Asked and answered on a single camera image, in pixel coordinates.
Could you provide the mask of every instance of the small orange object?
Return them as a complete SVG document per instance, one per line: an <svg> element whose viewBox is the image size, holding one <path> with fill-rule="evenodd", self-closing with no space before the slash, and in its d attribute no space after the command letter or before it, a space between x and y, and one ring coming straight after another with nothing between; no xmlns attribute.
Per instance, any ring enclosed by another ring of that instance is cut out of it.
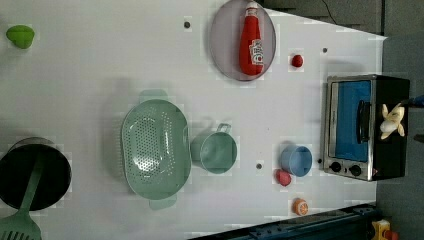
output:
<svg viewBox="0 0 424 240"><path fill-rule="evenodd" d="M308 204L305 200L297 198L293 204L293 211L299 216L305 216L308 214Z"/></svg>

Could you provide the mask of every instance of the blue bowl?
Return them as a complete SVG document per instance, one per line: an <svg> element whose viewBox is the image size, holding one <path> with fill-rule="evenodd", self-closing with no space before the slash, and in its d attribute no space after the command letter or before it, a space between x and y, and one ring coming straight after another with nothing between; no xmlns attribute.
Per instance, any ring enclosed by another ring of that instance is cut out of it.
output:
<svg viewBox="0 0 424 240"><path fill-rule="evenodd" d="M303 177L312 167L312 154L308 148L302 146L288 146L281 153L280 166L287 172Z"/></svg>

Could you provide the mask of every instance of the red object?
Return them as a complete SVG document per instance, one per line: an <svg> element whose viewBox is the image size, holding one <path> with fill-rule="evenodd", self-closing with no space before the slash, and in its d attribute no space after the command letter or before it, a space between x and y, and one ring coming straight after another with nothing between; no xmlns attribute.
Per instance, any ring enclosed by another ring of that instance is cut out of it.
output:
<svg viewBox="0 0 424 240"><path fill-rule="evenodd" d="M300 56L300 55L294 56L293 59L292 59L292 65L294 67L297 67L297 68L301 67L303 65L303 58L302 58L302 56Z"/></svg>
<svg viewBox="0 0 424 240"><path fill-rule="evenodd" d="M252 1L247 4L243 32L240 39L240 68L244 74L250 76L258 75L264 68L257 8L256 2Z"/></svg>
<svg viewBox="0 0 424 240"><path fill-rule="evenodd" d="M384 231L383 237L389 240L399 240L399 234L390 230Z"/></svg>
<svg viewBox="0 0 424 240"><path fill-rule="evenodd" d="M278 169L275 175L278 182L284 187L288 186L291 183L291 177L288 172Z"/></svg>

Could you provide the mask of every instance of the ketchup bottle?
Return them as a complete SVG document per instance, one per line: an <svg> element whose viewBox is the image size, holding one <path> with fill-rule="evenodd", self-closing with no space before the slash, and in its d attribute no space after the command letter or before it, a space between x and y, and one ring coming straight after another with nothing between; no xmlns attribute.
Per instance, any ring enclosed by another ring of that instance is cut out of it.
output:
<svg viewBox="0 0 424 240"><path fill-rule="evenodd" d="M243 32L240 39L239 64L241 71L258 75L264 68L261 33L257 16L258 4L250 1L246 6Z"/></svg>

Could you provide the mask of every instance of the green mug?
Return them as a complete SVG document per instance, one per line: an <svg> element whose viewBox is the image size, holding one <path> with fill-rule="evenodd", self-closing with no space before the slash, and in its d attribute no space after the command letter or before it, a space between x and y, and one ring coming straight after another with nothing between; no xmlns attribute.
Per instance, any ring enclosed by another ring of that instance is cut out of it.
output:
<svg viewBox="0 0 424 240"><path fill-rule="evenodd" d="M193 164L215 174L225 173L237 158L237 144L230 136L231 125L221 123L216 132L198 135L191 143Z"/></svg>

